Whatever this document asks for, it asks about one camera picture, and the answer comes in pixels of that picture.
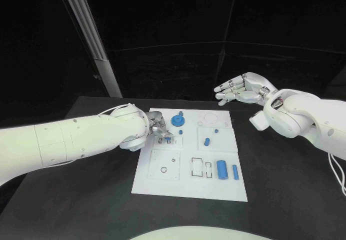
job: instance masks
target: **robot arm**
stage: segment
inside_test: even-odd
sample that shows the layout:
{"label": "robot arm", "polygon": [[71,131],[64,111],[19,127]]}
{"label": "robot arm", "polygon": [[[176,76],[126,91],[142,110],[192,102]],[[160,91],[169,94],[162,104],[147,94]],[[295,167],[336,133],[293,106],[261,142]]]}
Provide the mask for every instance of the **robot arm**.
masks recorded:
{"label": "robot arm", "polygon": [[146,114],[127,104],[110,115],[106,112],[0,130],[0,185],[31,171],[71,163],[117,146],[136,151],[150,134],[172,136],[159,111]]}
{"label": "robot arm", "polygon": [[250,118],[260,131],[271,126],[287,138],[303,136],[319,149],[346,160],[346,102],[323,100],[299,90],[277,90],[253,72],[231,79],[214,91],[217,99],[222,99],[221,106],[234,99],[263,106],[263,111]]}

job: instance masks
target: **small blue piece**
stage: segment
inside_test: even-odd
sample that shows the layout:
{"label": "small blue piece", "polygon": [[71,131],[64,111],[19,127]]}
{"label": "small blue piece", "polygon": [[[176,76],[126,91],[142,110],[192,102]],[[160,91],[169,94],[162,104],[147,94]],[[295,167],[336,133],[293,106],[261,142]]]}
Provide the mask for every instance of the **small blue piece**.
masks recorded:
{"label": "small blue piece", "polygon": [[224,160],[220,160],[217,162],[217,166],[218,166],[218,179],[221,180],[230,179],[227,162]]}
{"label": "small blue piece", "polygon": [[234,174],[234,179],[240,180],[237,165],[233,165],[233,174]]}
{"label": "small blue piece", "polygon": [[172,118],[172,125],[176,127],[182,127],[186,123],[186,119],[184,117],[184,112],[179,112],[179,115],[173,116]]}
{"label": "small blue piece", "polygon": [[207,139],[205,139],[205,142],[204,142],[204,145],[205,145],[205,146],[209,146],[209,142],[211,142],[211,139],[207,138]]}

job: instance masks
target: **white cable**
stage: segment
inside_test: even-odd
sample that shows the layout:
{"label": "white cable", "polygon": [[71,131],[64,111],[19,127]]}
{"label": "white cable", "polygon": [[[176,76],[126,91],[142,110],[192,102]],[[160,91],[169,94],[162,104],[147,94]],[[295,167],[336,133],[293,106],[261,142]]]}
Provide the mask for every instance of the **white cable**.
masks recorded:
{"label": "white cable", "polygon": [[58,167],[58,166],[71,164],[75,160],[73,160],[73,161],[70,161],[70,162],[65,162],[65,163],[62,163],[62,164],[57,164],[57,165],[52,165],[52,166],[47,166],[47,167],[44,167],[44,168],[47,169],[47,168],[52,168],[52,167]]}
{"label": "white cable", "polygon": [[120,108],[123,108],[123,107],[127,107],[127,106],[132,106],[132,105],[133,105],[133,104],[129,103],[129,104],[124,104],[124,105],[116,106],[116,107],[107,109],[106,111],[103,111],[98,115],[107,113],[107,112],[111,111],[111,110],[117,110],[117,109],[120,109]]}
{"label": "white cable", "polygon": [[[332,167],[332,170],[333,170],[333,174],[335,174],[336,179],[338,179],[339,184],[341,184],[342,193],[344,193],[344,195],[346,196],[345,171],[344,171],[344,168],[342,168],[339,162],[336,161],[335,156],[333,156],[331,153],[328,153],[328,159],[329,159],[329,164],[331,164],[331,167]],[[336,172],[336,169],[335,169],[335,167],[333,167],[332,159],[333,159],[333,161],[335,161],[335,163],[336,163],[336,165],[338,165],[338,167],[339,167],[339,169],[341,169],[342,180],[341,180],[341,178],[339,178],[339,176],[338,176],[338,172]]]}

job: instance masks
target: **white board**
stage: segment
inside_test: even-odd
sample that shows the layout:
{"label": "white board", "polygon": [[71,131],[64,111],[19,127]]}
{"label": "white board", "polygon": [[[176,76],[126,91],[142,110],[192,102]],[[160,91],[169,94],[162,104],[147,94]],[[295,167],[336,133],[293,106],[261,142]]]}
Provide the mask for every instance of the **white board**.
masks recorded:
{"label": "white board", "polygon": [[[165,138],[149,136],[140,150],[132,193],[247,202],[230,112],[166,108],[152,108],[150,111],[162,112],[173,138],[168,142]],[[176,127],[172,117],[181,111],[185,124]],[[227,162],[225,180],[218,178],[218,160]],[[237,165],[238,180],[233,165]]]}

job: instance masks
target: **black table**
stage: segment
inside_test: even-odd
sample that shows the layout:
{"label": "black table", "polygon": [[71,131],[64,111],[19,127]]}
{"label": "black table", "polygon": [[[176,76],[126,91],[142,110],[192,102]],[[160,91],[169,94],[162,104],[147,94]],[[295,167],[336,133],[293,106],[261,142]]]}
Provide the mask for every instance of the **black table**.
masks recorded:
{"label": "black table", "polygon": [[2,239],[126,240],[175,226],[221,227],[277,240],[346,239],[346,198],[328,154],[303,137],[257,131],[250,117],[261,106],[80,97],[67,118],[127,103],[145,112],[230,111],[248,202],[132,194],[140,151],[117,148],[28,174],[0,216]]}

